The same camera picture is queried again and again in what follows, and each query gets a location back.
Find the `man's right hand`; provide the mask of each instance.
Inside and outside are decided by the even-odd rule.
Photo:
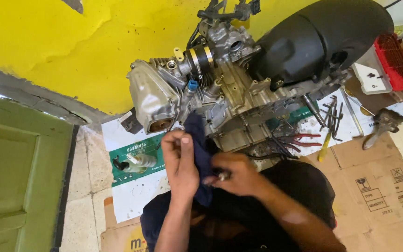
[[[204,179],[203,183],[220,187],[239,196],[256,197],[270,182],[256,171],[254,165],[244,154],[218,153],[212,158],[212,166],[231,171],[231,177],[220,181],[215,176]]]

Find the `man's hand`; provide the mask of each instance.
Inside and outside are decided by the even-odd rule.
[[[257,196],[265,186],[270,183],[264,176],[256,171],[254,165],[243,154],[218,153],[212,158],[212,166],[231,171],[228,180],[220,181],[217,177],[210,176],[203,183],[220,187],[232,194],[239,196]]]
[[[171,186],[172,200],[178,204],[192,202],[200,178],[194,164],[191,135],[182,130],[169,131],[161,139],[161,149]]]

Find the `dark cloth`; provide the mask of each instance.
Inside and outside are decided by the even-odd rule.
[[[205,150],[205,127],[202,117],[196,113],[190,113],[184,122],[184,130],[192,136],[194,163],[200,176],[200,185],[194,198],[201,205],[207,207],[212,201],[212,187],[204,185],[202,181],[213,173],[211,169],[212,156]]]
[[[261,173],[330,228],[335,227],[332,211],[335,193],[320,170],[307,163],[283,160]],[[150,252],[154,251],[170,199],[171,192],[166,192],[156,196],[144,207],[141,226]],[[188,251],[300,250],[270,212],[253,197],[240,197],[216,188],[208,208],[194,202],[193,209],[205,214],[206,219],[238,221],[247,231],[230,240],[218,240],[206,237],[202,225],[191,226]]]

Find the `tile floor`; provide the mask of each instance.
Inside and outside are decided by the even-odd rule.
[[[403,157],[403,125],[391,138]],[[104,199],[111,196],[111,164],[100,125],[77,135],[61,252],[99,252],[105,231]]]

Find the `black plastic cover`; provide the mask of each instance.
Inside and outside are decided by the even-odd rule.
[[[389,13],[372,0],[321,0],[291,15],[258,42],[249,65],[258,81],[321,80],[330,66],[342,70],[359,59],[378,35],[393,32]]]

